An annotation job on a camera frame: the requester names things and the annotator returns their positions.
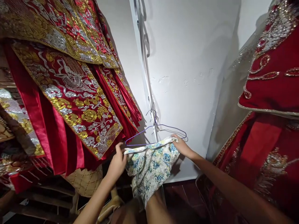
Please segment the forearm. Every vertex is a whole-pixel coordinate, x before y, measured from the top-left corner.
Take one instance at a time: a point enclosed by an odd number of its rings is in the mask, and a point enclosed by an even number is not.
[[[250,223],[293,223],[273,205],[197,153],[194,152],[190,159]]]
[[[104,177],[98,189],[77,217],[74,224],[95,224],[112,187],[113,182],[107,177]]]

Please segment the embroidered panel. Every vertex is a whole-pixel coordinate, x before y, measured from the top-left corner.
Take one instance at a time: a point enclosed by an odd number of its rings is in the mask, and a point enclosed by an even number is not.
[[[294,31],[298,25],[296,10],[297,8],[293,7],[289,0],[277,0],[270,7],[266,27],[254,53],[247,80],[268,80],[279,75],[276,71],[263,76],[254,76],[253,74],[260,72],[270,61],[270,56],[265,54],[270,50],[276,49]],[[253,69],[256,66],[255,62],[258,60],[260,60],[259,68]],[[247,81],[243,87],[244,97],[250,99],[252,94],[247,90],[246,84]]]
[[[12,48],[65,122],[101,159],[123,127],[87,65],[38,43],[14,41]]]
[[[118,68],[93,0],[0,0],[0,37],[42,43],[76,60]]]
[[[119,104],[119,106],[121,107],[122,111],[124,112],[124,114],[126,115],[126,117],[129,119],[129,121],[131,122],[131,124],[136,128],[136,131],[137,130],[137,127],[133,121],[133,119],[131,118],[131,114],[128,110],[128,107],[126,106],[126,103],[124,101],[124,98],[122,97],[122,94],[121,92],[119,91],[118,89],[118,86],[117,86],[117,83],[115,82],[112,74],[111,74],[111,71],[110,69],[108,68],[100,68],[101,70],[101,73],[106,81],[106,83],[108,84],[111,92],[113,93],[117,103]]]
[[[16,88],[0,88],[1,116],[15,134],[28,156],[45,155],[40,142],[33,130],[22,98]]]
[[[288,162],[288,156],[281,156],[279,148],[275,148],[269,153],[263,167],[260,170],[260,175],[254,185],[254,191],[260,194],[263,198],[267,199],[274,205],[277,203],[271,198],[271,189],[274,182],[281,175],[287,175],[285,169],[288,165],[298,162],[299,158]]]
[[[122,84],[124,85],[124,87],[125,87],[125,89],[127,90],[129,96],[131,97],[132,101],[135,103],[135,106],[137,107],[137,104],[136,104],[136,102],[135,102],[135,100],[134,100],[134,97],[133,97],[133,95],[132,95],[132,93],[131,93],[131,90],[129,89],[127,83],[126,83],[125,80],[124,80],[124,77],[123,77],[122,74],[121,74],[121,70],[122,70],[121,62],[120,62],[120,60],[119,60],[119,58],[118,58],[118,55],[117,55],[117,53],[116,53],[116,51],[115,51],[115,49],[114,49],[114,47],[113,47],[113,44],[112,44],[112,42],[111,42],[110,35],[109,35],[109,32],[108,32],[107,26],[106,26],[106,24],[105,24],[104,16],[103,16],[103,14],[101,13],[100,10],[98,10],[98,12],[99,12],[98,15],[99,15],[100,24],[101,24],[101,27],[102,27],[103,34],[105,35],[105,39],[107,40],[107,43],[108,43],[109,46],[110,46],[110,49],[111,49],[111,51],[112,51],[112,54],[114,55],[114,58],[116,59],[116,61],[117,61],[117,63],[118,63],[118,66],[119,66],[119,68],[114,69],[114,71],[116,72],[117,76],[119,77],[120,81],[121,81]]]
[[[131,93],[130,88],[128,87],[127,83],[125,82],[125,79],[121,74],[121,71],[118,68],[114,69],[114,71],[117,74],[117,76],[119,77],[121,83],[124,85],[125,89],[127,90],[128,94],[131,97],[132,101],[134,102],[135,106],[138,108],[137,103],[135,102],[135,99],[133,97],[133,94]]]

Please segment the wall stain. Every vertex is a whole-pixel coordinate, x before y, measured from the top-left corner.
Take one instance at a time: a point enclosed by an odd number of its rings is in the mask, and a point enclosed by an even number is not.
[[[169,78],[168,76],[163,76],[159,79],[158,83],[161,83],[163,79]]]

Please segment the sequined hem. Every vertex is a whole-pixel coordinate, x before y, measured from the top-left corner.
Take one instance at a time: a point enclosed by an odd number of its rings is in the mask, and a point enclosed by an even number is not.
[[[129,122],[132,124],[132,126],[135,128],[135,130],[138,132],[138,129],[137,129],[132,117],[131,117],[129,109],[126,106],[124,98],[123,98],[121,92],[119,91],[117,83],[115,82],[115,80],[114,80],[114,78],[111,74],[111,71],[109,69],[105,69],[105,68],[102,69],[101,67],[99,67],[99,68],[100,68],[100,71],[101,71],[107,85],[109,86],[109,89],[113,93],[113,96],[116,99],[117,104],[119,105],[119,107],[123,111],[126,118],[129,120]]]
[[[243,108],[243,109],[252,110],[252,111],[256,111],[256,112],[260,112],[260,113],[270,113],[270,114],[274,114],[274,115],[289,118],[289,119],[297,119],[296,117],[291,117],[291,116],[299,116],[299,113],[295,113],[295,112],[284,112],[284,111],[279,111],[279,110],[257,109],[257,108],[245,107],[245,106],[241,105],[240,103],[238,103],[238,106],[240,108]]]

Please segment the white wall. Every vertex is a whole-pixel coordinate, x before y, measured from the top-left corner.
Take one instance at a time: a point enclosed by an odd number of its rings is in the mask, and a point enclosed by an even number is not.
[[[221,85],[221,93],[206,155],[208,160],[213,161],[216,158],[222,146],[249,112],[239,108],[237,103],[243,92],[243,86],[250,67],[250,59],[242,62],[246,63],[244,65],[245,69],[236,67],[236,72],[232,72],[232,68],[227,68],[239,56],[239,50],[251,43],[263,31],[270,3],[271,0],[242,0],[233,35],[233,44],[226,61],[225,76]]]
[[[188,145],[206,156],[241,0],[144,2],[149,72],[159,123],[187,132]],[[98,4],[110,26],[126,79],[145,115],[148,102],[129,0],[101,0]],[[141,129],[149,124],[148,117]],[[163,139],[170,133],[158,134]],[[146,137],[153,142],[152,131]],[[191,161],[180,158],[173,173],[170,181],[180,181],[196,178],[198,170]]]

